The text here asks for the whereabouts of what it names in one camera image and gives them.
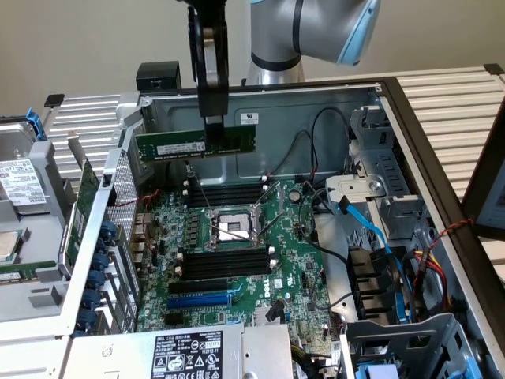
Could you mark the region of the green RAM stick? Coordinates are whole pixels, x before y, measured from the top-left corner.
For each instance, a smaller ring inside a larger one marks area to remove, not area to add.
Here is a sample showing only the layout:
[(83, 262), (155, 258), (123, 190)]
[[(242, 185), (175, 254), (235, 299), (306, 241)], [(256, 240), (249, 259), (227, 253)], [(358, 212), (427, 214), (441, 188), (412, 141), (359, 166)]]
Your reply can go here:
[(201, 130), (145, 133), (135, 137), (140, 160), (154, 163), (172, 159), (225, 156), (256, 150), (256, 125), (224, 128), (223, 139), (211, 143)]
[(0, 265), (0, 283), (16, 283), (37, 280), (37, 269), (53, 268), (56, 265), (55, 261)]

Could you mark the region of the black box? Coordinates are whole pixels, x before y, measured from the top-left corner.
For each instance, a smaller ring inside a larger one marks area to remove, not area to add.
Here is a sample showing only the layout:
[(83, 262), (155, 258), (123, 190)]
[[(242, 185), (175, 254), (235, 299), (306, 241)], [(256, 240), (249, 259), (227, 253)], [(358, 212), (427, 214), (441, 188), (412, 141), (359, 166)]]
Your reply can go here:
[(136, 85), (139, 92), (181, 89), (179, 61), (141, 63), (137, 70)]

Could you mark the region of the open black PC case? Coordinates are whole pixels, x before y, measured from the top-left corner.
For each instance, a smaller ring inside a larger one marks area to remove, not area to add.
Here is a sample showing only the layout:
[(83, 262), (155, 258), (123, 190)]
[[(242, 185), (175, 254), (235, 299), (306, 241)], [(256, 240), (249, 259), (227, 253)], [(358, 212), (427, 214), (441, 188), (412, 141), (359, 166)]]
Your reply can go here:
[[(412, 194), (425, 203), (421, 235), (390, 242), (381, 228), (364, 217), (346, 197), (333, 205), (326, 180), (350, 174), (352, 111), (365, 106), (383, 108), (395, 133), (395, 155)], [(204, 186), (291, 181), (310, 199), (316, 240), (323, 256), (327, 301), (322, 310), (329, 325), (312, 340), (293, 336), (290, 353), (294, 379), (354, 379), (342, 368), (340, 336), (356, 321), (357, 311), (347, 273), (349, 249), (384, 249), (390, 261), (398, 324), (452, 314), (462, 326), (484, 379), (505, 379), (505, 290), (492, 271), (473, 221), (459, 206), (463, 188), (451, 183), (455, 163), (478, 156), (476, 146), (458, 146), (449, 153), (417, 120), (400, 85), (377, 83), (309, 84), (272, 89), (241, 88), (230, 97), (225, 127), (239, 126), (238, 112), (260, 114), (256, 150), (225, 156), (172, 159), (143, 163), (136, 135), (201, 130), (196, 98), (186, 94), (142, 96), (121, 126), (101, 172), (91, 214), (73, 267), (73, 281), (83, 292), (94, 253), (110, 263), (103, 271), (101, 303), (93, 311), (95, 324), (74, 324), (62, 378), (72, 343), (79, 337), (131, 334), (137, 330), (142, 298), (138, 260), (133, 250), (135, 222), (140, 210), (161, 193), (178, 192), (188, 160)], [(99, 231), (104, 220), (117, 227), (114, 240)]]

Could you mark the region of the metal locking lever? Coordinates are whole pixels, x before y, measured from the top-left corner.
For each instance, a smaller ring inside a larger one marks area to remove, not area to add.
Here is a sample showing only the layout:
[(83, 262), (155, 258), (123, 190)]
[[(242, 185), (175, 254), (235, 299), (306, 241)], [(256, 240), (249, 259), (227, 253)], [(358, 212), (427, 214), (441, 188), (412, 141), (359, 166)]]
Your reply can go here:
[(208, 197), (206, 196), (206, 193), (204, 192), (204, 188), (203, 186), (201, 185), (201, 182), (198, 178), (198, 175), (196, 173), (196, 171), (193, 169), (193, 166), (190, 164), (190, 162), (188, 160), (185, 160), (185, 169), (186, 169), (186, 174), (189, 178), (192, 178), (193, 181), (196, 183), (198, 189), (200, 190), (204, 200), (205, 200), (205, 203), (206, 205), (210, 208), (211, 205), (210, 205), (210, 202), (208, 200)]

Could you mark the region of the CPU socket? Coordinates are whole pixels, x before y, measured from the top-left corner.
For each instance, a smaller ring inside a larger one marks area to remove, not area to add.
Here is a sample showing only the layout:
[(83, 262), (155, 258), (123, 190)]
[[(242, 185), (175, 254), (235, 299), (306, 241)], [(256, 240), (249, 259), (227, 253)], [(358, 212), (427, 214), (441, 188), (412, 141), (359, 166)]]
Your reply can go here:
[(266, 245), (260, 205), (210, 208), (204, 216), (207, 234), (203, 248), (207, 251), (254, 250)]

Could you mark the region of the green graphics card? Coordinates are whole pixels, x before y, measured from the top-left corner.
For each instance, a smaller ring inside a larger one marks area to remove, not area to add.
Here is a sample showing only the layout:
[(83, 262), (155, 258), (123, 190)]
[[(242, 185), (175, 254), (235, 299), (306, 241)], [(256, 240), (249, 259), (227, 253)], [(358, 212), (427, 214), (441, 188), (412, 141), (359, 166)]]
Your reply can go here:
[(66, 279), (70, 279), (77, 261), (80, 245), (91, 214), (99, 180), (75, 132), (69, 132), (68, 146), (80, 168), (80, 181), (76, 200), (65, 220), (65, 228), (58, 253), (58, 268)]

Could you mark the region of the green Dell motherboard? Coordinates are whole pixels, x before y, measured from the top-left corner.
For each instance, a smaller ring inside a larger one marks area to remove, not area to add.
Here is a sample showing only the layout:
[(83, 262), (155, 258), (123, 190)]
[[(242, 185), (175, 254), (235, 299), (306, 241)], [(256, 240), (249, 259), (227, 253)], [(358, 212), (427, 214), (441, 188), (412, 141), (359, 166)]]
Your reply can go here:
[[(180, 191), (165, 192), (144, 206), (135, 222), (133, 250), (138, 260), (142, 298), (137, 330), (151, 332), (172, 328), (212, 325), (255, 326), (255, 308), (270, 306), (267, 319), (277, 316), (285, 320), (291, 335), (312, 340), (322, 336), (329, 325), (328, 313), (322, 310), (327, 301), (322, 253), (315, 249), (314, 222), (310, 199), (303, 197), (301, 186), (285, 181), (285, 214), (264, 233), (266, 245), (277, 253), (278, 264), (262, 276), (223, 278), (227, 291), (170, 295), (168, 285), (182, 280), (174, 272), (182, 253), (206, 253), (203, 237), (207, 234), (204, 213), (207, 208), (189, 208), (182, 202)], [(298, 203), (289, 199), (289, 192), (301, 194)], [(278, 214), (278, 194), (274, 190), (261, 203), (264, 226)], [(208, 306), (169, 310), (169, 298), (226, 292), (232, 296), (228, 306)], [(183, 325), (165, 325), (167, 313), (182, 312)]]

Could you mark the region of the blue plastic latch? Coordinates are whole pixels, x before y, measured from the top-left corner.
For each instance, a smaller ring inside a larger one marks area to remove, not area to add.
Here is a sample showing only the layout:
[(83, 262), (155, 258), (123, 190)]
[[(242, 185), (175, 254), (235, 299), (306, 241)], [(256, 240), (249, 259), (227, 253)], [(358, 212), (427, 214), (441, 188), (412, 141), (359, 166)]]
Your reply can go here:
[(30, 107), (25, 114), (25, 119), (32, 126), (36, 134), (37, 141), (45, 141), (47, 139), (47, 136), (45, 134), (43, 123), (39, 115), (34, 112), (32, 107)]

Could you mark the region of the grey parts rack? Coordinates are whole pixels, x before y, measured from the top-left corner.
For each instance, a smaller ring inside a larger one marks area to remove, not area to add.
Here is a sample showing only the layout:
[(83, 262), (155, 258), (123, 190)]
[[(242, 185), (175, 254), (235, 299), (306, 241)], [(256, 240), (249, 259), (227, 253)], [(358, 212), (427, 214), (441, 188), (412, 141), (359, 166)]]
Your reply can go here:
[(23, 231), (14, 261), (0, 265), (40, 261), (57, 264), (37, 269), (37, 280), (0, 283), (0, 323), (57, 316), (65, 300), (68, 279), (58, 268), (58, 253), (75, 196), (69, 181), (58, 171), (54, 153), (48, 140), (35, 143), (29, 153), (45, 185), (49, 214), (18, 218), (9, 202), (0, 201), (0, 232)]

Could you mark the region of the long black expansion slot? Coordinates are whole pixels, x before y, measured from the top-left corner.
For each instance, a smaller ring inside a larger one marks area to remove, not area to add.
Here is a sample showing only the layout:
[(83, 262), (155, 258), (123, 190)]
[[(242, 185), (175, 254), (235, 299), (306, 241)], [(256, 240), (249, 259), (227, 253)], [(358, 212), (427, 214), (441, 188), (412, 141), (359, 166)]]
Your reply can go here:
[(226, 279), (178, 281), (168, 285), (170, 295), (195, 294), (213, 291), (227, 291)]

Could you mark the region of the grey metal disk bay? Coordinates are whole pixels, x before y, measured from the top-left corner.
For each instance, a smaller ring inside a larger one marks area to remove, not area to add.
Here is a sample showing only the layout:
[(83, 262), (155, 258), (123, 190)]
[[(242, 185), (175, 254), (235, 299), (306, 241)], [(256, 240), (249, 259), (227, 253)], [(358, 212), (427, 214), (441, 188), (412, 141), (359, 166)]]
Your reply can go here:
[(328, 199), (337, 205), (346, 197), (390, 242), (420, 236), (425, 203), (404, 178), (385, 110), (365, 106), (352, 111), (350, 130), (352, 170), (326, 180)]

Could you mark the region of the blue expansion slot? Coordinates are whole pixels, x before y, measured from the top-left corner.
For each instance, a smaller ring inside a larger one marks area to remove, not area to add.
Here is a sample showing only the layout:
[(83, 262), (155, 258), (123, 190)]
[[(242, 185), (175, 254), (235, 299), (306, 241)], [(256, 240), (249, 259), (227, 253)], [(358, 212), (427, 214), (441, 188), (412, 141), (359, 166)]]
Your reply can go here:
[(182, 308), (197, 308), (208, 306), (228, 306), (231, 304), (232, 296), (223, 293), (211, 293), (204, 295), (192, 295), (185, 297), (169, 298), (166, 301), (166, 307), (169, 310)]

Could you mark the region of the silver hard disk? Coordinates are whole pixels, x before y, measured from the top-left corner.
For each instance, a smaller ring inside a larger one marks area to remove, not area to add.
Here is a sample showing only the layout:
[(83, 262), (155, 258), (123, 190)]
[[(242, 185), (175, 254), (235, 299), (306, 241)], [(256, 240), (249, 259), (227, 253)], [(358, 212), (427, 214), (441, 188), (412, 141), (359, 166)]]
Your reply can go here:
[(9, 202), (18, 218), (51, 212), (44, 182), (29, 159), (37, 142), (25, 115), (0, 116), (0, 201)]

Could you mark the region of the small silver heatsink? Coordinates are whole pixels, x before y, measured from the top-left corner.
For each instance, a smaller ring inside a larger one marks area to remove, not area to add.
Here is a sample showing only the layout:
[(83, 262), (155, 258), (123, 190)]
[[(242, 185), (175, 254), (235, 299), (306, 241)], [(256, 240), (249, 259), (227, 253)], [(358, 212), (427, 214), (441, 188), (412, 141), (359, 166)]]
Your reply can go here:
[(270, 311), (270, 306), (262, 306), (255, 308), (253, 320), (255, 326), (266, 326), (266, 325), (281, 325), (285, 322), (282, 316), (277, 316), (273, 321), (267, 319), (267, 313)]

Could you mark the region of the silver CPU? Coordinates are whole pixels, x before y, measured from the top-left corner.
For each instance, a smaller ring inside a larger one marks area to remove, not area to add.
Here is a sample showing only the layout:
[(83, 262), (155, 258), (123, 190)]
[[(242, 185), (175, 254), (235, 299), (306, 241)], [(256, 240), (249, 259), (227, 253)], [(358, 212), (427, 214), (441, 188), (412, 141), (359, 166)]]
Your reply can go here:
[(22, 230), (0, 232), (0, 264), (14, 261), (22, 233)]

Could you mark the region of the silver power supply with label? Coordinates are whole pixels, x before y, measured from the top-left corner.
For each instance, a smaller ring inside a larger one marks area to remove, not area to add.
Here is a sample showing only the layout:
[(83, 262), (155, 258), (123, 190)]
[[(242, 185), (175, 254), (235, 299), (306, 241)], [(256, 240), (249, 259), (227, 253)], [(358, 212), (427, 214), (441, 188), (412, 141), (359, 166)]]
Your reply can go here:
[(294, 379), (285, 325), (79, 337), (64, 379)]

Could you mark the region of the dark framed panel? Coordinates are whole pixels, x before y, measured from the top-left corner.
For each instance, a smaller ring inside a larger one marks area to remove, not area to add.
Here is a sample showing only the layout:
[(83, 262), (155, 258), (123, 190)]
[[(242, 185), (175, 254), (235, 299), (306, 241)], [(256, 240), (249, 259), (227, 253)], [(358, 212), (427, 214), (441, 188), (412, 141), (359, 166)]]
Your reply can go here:
[(505, 241), (505, 97), (469, 181), (462, 208), (479, 236)]

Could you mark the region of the dark perforated drive cage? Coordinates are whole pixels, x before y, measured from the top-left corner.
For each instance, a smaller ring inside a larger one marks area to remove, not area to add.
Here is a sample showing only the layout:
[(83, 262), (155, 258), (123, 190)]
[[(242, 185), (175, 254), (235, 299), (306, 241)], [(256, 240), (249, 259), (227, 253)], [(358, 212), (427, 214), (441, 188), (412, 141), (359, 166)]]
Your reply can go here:
[(412, 324), (349, 323), (342, 368), (354, 379), (484, 379), (462, 326), (450, 313)]

